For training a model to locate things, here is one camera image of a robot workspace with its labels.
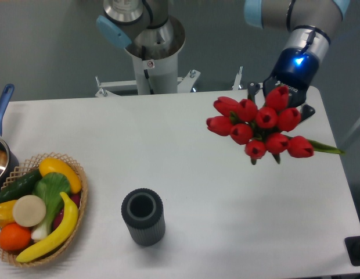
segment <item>tulip flower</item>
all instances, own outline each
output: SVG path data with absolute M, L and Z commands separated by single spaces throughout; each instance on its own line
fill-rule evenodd
M 248 99 L 243 99 L 239 103 L 240 106 L 236 110 L 239 119 L 245 122 L 254 120 L 257 114 L 257 106 L 255 103 Z
M 294 158 L 307 158 L 314 155 L 314 148 L 309 141 L 297 136 L 290 139 L 290 146 L 288 148 L 289 154 Z
M 296 108 L 285 109 L 279 114 L 277 127 L 281 131 L 292 131 L 301 121 L 301 114 Z
M 232 139 L 240 145 L 246 144 L 254 136 L 254 132 L 247 124 L 234 125 L 231 130 Z
M 270 134 L 265 142 L 267 151 L 276 155 L 285 151 L 290 145 L 289 139 L 281 133 Z
M 246 144 L 244 151 L 247 155 L 249 155 L 249 157 L 251 157 L 251 159 L 257 160 L 261 159 L 265 155 L 267 149 L 263 142 L 253 139 Z
M 229 135 L 233 124 L 226 116 L 215 116 L 206 120 L 207 128 L 218 135 L 226 137 Z
M 273 128 L 277 124 L 278 115 L 274 109 L 265 106 L 257 112 L 255 121 L 260 128 Z
M 289 104 L 289 88 L 287 86 L 280 86 L 273 89 L 265 98 L 266 106 L 280 112 Z
M 231 115 L 231 111 L 237 111 L 237 108 L 239 106 L 240 105 L 236 100 L 229 97 L 219 97 L 214 102 L 214 107 L 216 108 L 216 110 L 226 117 L 229 117 Z

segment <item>ribbed cylinder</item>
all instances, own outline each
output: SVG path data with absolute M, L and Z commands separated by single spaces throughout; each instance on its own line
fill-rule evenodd
M 127 225 L 128 231 L 131 234 L 132 239 L 139 245 L 151 246 L 162 239 L 165 232 L 164 215 L 162 214 L 161 219 L 150 228 L 140 230 L 138 228 L 130 227 Z
M 165 233 L 163 203 L 150 189 L 136 189 L 123 200 L 121 213 L 132 239 L 139 245 L 151 246 Z

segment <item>bok choy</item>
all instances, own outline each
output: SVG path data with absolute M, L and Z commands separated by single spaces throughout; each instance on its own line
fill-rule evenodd
M 53 219 L 63 208 L 61 192 L 70 195 L 70 183 L 61 173 L 49 173 L 36 183 L 33 195 L 40 197 L 46 204 L 46 216 L 31 232 L 34 241 L 46 238 L 51 233 Z

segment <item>orange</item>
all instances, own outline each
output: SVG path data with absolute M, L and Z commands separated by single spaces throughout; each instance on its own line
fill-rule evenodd
M 6 251 L 17 251 L 28 246 L 31 239 L 29 228 L 16 223 L 8 224 L 0 232 L 0 247 Z

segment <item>fruit basket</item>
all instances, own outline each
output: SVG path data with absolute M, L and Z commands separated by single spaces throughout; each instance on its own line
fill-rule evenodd
M 82 219 L 84 217 L 85 208 L 86 208 L 86 204 L 87 204 L 87 195 L 88 195 L 87 178 L 86 178 L 83 167 L 76 160 L 74 160 L 73 158 L 69 157 L 66 154 L 60 154 L 60 153 L 47 154 L 47 153 L 45 153 L 45 154 L 39 154 L 39 155 L 33 156 L 31 159 L 25 160 L 24 163 L 21 163 L 19 167 L 16 167 L 14 169 L 14 171 L 11 172 L 10 176 L 6 179 L 6 182 L 3 184 L 2 189 L 7 187 L 11 182 L 15 181 L 16 179 L 23 176 L 24 174 L 29 173 L 32 170 L 35 170 L 45 158 L 57 158 L 57 159 L 64 161 L 73 169 L 73 171 L 76 173 L 76 175 L 78 176 L 78 178 L 81 181 L 82 190 L 81 190 L 81 200 L 80 200 L 77 224 L 75 225 L 75 228 L 74 228 L 73 232 L 71 233 L 71 235 L 66 239 L 66 241 L 64 243 L 62 243 L 56 249 L 47 253 L 43 257 L 40 257 L 40 258 L 35 259 L 28 263 L 19 263 L 18 261 L 16 261 L 16 257 L 18 256 L 19 252 L 8 252 L 8 251 L 3 250 L 0 247 L 0 259 L 3 262 L 11 264 L 12 266 L 35 267 L 35 266 L 40 266 L 45 263 L 49 263 L 52 260 L 56 259 L 59 255 L 61 255 L 69 247 L 69 245 L 73 241 L 73 239 L 81 225 Z

